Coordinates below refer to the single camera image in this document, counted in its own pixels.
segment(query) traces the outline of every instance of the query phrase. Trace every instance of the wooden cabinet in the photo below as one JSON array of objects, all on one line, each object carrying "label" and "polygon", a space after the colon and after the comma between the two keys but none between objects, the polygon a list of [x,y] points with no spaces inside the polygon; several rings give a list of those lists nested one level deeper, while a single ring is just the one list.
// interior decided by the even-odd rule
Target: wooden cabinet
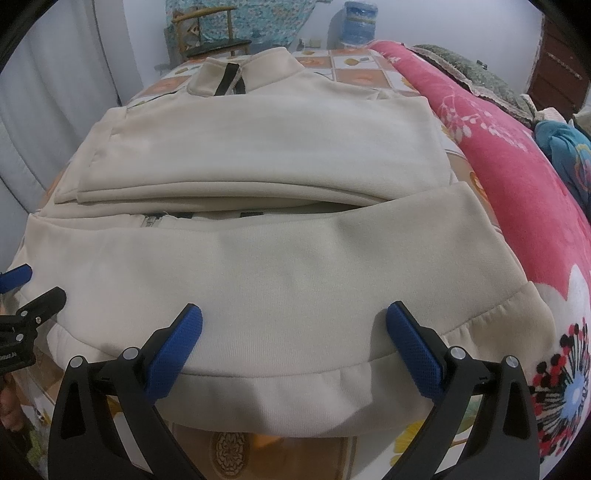
[{"label": "wooden cabinet", "polygon": [[527,92],[538,110],[556,108],[567,120],[585,101],[589,77],[558,28],[546,20],[530,89]]}]

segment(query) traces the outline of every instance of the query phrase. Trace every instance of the black clamp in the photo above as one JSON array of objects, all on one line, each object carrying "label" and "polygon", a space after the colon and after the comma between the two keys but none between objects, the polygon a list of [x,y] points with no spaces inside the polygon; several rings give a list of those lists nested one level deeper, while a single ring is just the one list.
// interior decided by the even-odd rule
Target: black clamp
[{"label": "black clamp", "polygon": [[[2,274],[2,292],[20,287],[31,278],[31,267],[22,265]],[[55,287],[46,291],[14,315],[0,316],[0,377],[35,363],[33,344],[37,327],[43,325],[66,304],[66,292]]]},{"label": "black clamp", "polygon": [[[421,394],[435,406],[384,480],[538,480],[540,457],[534,409],[519,360],[473,359],[447,347],[420,326],[401,301],[386,315],[396,344]],[[472,395],[482,395],[457,464],[435,473],[451,445]]]},{"label": "black clamp", "polygon": [[[173,324],[144,346],[116,359],[70,360],[51,422],[51,480],[206,480],[164,424],[154,401],[168,394],[201,334],[201,310],[188,304]],[[125,419],[152,473],[130,461],[107,404],[118,397]]]}]

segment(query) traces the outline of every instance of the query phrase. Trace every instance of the pink blanket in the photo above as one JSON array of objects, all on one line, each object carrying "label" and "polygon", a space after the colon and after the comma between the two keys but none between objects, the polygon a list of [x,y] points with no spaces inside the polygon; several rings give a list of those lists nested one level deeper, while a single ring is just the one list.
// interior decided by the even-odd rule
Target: pink blanket
[{"label": "pink blanket", "polygon": [[392,41],[384,55],[427,99],[466,154],[509,246],[556,321],[554,349],[526,376],[538,420],[542,474],[550,471],[589,408],[591,228],[532,132]]}]

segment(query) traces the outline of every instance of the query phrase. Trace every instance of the metal rivet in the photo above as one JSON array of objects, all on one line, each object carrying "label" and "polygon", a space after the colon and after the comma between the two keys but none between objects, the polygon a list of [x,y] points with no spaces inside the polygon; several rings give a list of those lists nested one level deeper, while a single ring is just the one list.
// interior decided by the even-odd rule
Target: metal rivet
[{"label": "metal rivet", "polygon": [[133,360],[135,357],[137,357],[139,354],[139,350],[134,347],[134,346],[130,346],[129,348],[126,348],[123,351],[123,358],[125,358],[126,360]]},{"label": "metal rivet", "polygon": [[70,360],[70,366],[72,368],[78,368],[82,365],[83,358],[81,356],[75,356],[72,360]]},{"label": "metal rivet", "polygon": [[452,348],[450,353],[451,353],[452,357],[457,360],[463,360],[466,358],[466,351],[463,348],[458,347],[458,346],[455,346],[454,348]]},{"label": "metal rivet", "polygon": [[517,368],[519,366],[519,360],[517,360],[514,356],[509,355],[506,360],[507,365],[513,368]]}]

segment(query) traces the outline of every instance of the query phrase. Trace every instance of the blue clamp pad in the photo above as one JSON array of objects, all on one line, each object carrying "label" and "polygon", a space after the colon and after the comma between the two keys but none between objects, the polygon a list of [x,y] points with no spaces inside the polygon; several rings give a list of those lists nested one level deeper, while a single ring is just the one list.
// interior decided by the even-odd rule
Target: blue clamp pad
[{"label": "blue clamp pad", "polygon": [[23,286],[33,276],[33,270],[27,264],[14,268],[6,273],[0,273],[0,293],[7,293]]},{"label": "blue clamp pad", "polygon": [[443,367],[421,336],[419,329],[423,327],[420,327],[398,303],[401,302],[391,304],[386,312],[388,334],[421,395],[438,402],[444,394],[441,386],[444,378]]},{"label": "blue clamp pad", "polygon": [[147,368],[144,393],[152,404],[170,393],[203,329],[203,316],[199,307],[187,305],[181,316],[176,328]]}]

